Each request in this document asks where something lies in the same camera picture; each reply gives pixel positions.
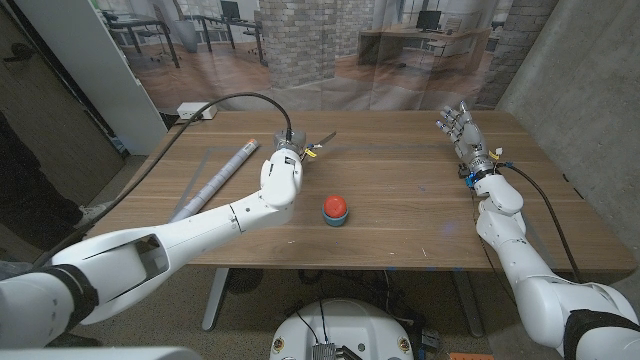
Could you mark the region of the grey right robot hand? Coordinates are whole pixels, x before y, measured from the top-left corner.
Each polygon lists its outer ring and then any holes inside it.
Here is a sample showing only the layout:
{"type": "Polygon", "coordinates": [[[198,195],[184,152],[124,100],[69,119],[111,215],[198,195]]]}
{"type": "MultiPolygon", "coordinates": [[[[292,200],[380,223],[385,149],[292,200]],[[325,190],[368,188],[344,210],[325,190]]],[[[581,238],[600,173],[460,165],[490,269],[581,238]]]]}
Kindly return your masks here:
{"type": "Polygon", "coordinates": [[[490,159],[485,137],[474,122],[464,101],[455,110],[445,106],[440,112],[443,120],[436,122],[454,145],[458,157],[477,179],[495,172],[495,163],[490,159]]]}

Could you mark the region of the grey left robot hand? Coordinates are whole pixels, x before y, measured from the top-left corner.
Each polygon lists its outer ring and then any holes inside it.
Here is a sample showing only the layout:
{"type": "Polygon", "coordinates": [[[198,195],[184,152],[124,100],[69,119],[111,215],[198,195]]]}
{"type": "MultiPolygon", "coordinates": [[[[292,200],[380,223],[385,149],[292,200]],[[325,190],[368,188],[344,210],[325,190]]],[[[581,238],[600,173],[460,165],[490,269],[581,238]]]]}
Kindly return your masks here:
{"type": "Polygon", "coordinates": [[[315,157],[315,151],[322,147],[320,143],[307,143],[304,131],[291,131],[291,138],[287,139],[287,130],[281,130],[274,134],[274,146],[276,150],[288,149],[296,152],[303,161],[307,155],[315,157]]]}

